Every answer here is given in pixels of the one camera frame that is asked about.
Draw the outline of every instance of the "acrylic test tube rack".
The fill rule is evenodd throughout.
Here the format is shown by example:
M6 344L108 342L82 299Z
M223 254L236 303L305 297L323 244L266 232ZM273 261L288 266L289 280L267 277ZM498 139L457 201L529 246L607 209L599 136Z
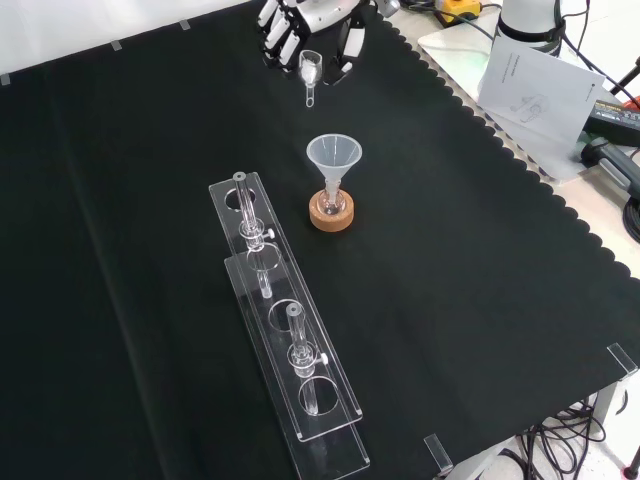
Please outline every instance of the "acrylic test tube rack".
M256 173L209 187L231 257L224 263L301 480L369 466L362 410Z

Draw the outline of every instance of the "robotic hand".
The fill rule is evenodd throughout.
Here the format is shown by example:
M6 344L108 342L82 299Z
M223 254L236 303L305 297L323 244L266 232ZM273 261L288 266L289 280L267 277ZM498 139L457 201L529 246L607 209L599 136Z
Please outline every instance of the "robotic hand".
M364 44L364 29L376 10L390 17L399 0L267 0L258 16L265 63L285 72L295 71L298 54L312 35L342 24L338 53L325 67L324 82L334 85L353 68Z

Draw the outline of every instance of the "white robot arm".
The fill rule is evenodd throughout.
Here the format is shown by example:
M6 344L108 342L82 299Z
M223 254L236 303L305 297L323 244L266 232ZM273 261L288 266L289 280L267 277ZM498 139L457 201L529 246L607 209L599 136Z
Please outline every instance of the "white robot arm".
M557 56L565 29L560 3L560 0L504 0L496 33Z

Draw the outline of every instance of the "white wall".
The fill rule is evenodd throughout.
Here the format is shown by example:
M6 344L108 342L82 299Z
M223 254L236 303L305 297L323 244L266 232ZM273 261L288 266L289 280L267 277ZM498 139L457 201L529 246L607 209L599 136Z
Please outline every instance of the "white wall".
M0 0L0 74L244 1Z

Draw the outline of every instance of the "black cable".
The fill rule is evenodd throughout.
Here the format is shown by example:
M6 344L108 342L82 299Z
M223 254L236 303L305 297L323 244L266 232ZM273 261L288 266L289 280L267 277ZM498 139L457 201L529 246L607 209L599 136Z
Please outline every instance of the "black cable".
M580 41L578 42L578 51L582 48L582 40L584 40L584 34L587 33L587 25L589 24L589 10L591 10L591 0L587 0L587 9L584 11L584 26L582 27L582 35L580 35Z
M629 97L631 99L631 101L637 105L638 108L640 108L640 102L638 100L636 100L633 95L631 95L624 87L622 87L618 82L616 82L615 80L613 80L609 75L607 75L606 73L604 73L602 70L600 70L596 65L593 64L593 62L591 60L589 60L587 57L585 57L580 51L578 51L578 49L576 49L576 47L573 45L573 43L571 43L571 40L569 40L569 38L567 37L566 34L562 35L562 39L565 41L565 43L569 46L569 48L571 48L571 50L573 50L574 52L576 52L576 55L578 55L578 57L580 58L580 60L582 60L587 66L590 66L591 68L593 68L596 72L598 72L600 75L603 75L607 80L609 80L611 83L613 83L616 87L618 87L620 89L621 92L623 92L627 97Z
M407 9L409 10L413 10L416 12L437 12L440 15L447 15L449 17L453 17L456 20L459 20L463 23L466 23L467 25L471 25L473 28L475 28L476 30L478 30L479 32L481 32L484 36L486 36L489 40L491 40L493 42L493 35L491 35L489 32L487 32L485 29L483 29L482 27L479 27L478 25L476 25L475 23L471 22L470 20L464 18L463 16L460 15L456 15L455 13L449 13L449 12L445 12L444 10L440 10L439 8L435 8L435 7L431 7L430 5L433 5L433 2L407 2L406 0L403 0L401 2L401 4L403 6L405 6Z
M622 223L627 233L640 243L640 201L631 197L622 211Z
M622 412L624 412L627 409L627 405L629 405L629 392L625 390L624 397L622 398L622 406L620 407L620 410L616 412L616 415L620 415Z
M578 13L565 13L562 18L567 18L567 17L581 17L582 15L585 15L587 13L586 10L582 11L582 12L578 12Z
M523 457L520 457L515 452L509 449L503 449L500 455L505 456L513 460L518 464L522 470L522 475L525 480L544 480L542 475L534 464L534 449L536 439L540 440L542 454L551 467L558 472L561 479L565 479L565 475L573 475L573 480L578 478L580 471L584 465L584 461L587 457L587 451L591 442L602 442L606 439L606 432L604 428L593 416L594 408L589 404L588 400L579 402L578 407L571 407L563 410L557 415L551 417L560 425L546 425L544 422L538 425L534 425L522 434L518 435L518 440L522 445L524 452ZM592 437L592 426L596 424L602 432L602 438ZM572 434L569 436L562 435L561 432L568 431ZM585 448L578 458L575 448L569 443L569 440L580 437L585 441ZM558 452L555 451L554 445L557 442L563 444L563 453L568 456L569 465L563 467L558 458Z
M485 8L489 8L489 7L495 7L495 8L499 8L500 10L502 10L502 5L500 5L499 3L482 3L482 4L480 4L480 11L484 10Z

